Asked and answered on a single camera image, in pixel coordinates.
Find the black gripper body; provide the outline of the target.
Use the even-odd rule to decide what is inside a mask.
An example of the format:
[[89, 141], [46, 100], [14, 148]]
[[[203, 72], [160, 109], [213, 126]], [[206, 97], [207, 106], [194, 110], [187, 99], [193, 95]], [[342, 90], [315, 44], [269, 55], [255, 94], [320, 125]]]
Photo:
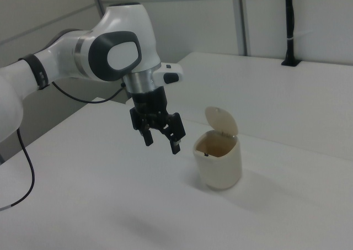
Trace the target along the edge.
[[160, 129], [166, 120], [167, 97], [164, 87], [147, 93], [133, 93], [134, 108], [149, 124], [150, 128]]

